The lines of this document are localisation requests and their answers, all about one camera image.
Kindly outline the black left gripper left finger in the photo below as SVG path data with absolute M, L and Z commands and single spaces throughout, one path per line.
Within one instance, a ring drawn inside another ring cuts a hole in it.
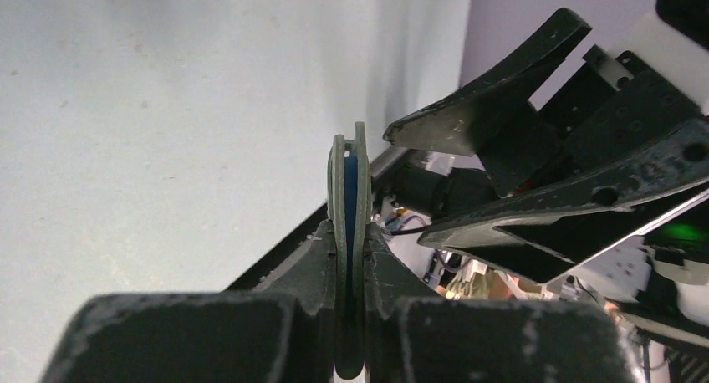
M 336 252 L 321 222 L 261 291 L 111 294 L 75 314 L 45 382 L 330 382 Z

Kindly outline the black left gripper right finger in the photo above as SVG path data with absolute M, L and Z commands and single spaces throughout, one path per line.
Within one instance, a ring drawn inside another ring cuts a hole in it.
M 389 249 L 364 254 L 369 382 L 633 382 L 636 363 L 600 309 L 567 301 L 448 300 Z

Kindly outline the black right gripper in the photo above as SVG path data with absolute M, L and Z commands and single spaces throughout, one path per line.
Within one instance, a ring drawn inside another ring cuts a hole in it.
M 499 197 L 591 171 L 441 219 L 419 244 L 548 283 L 708 198 L 700 106 L 634 53 L 615 58 L 628 75 L 608 82 L 594 47 L 541 110 L 528 103 L 591 30 L 560 8 L 484 74 L 387 126 L 383 140 L 407 149 L 485 146 L 478 157 Z

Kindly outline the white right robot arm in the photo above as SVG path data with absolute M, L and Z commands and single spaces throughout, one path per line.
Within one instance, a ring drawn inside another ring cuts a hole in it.
M 423 246 L 551 283 L 575 274 L 639 330 L 708 343 L 708 0 L 656 0 L 536 108 L 589 35 L 560 8 L 453 94 L 389 125 L 395 146 L 475 156 L 479 171 L 397 174 L 431 217 Z

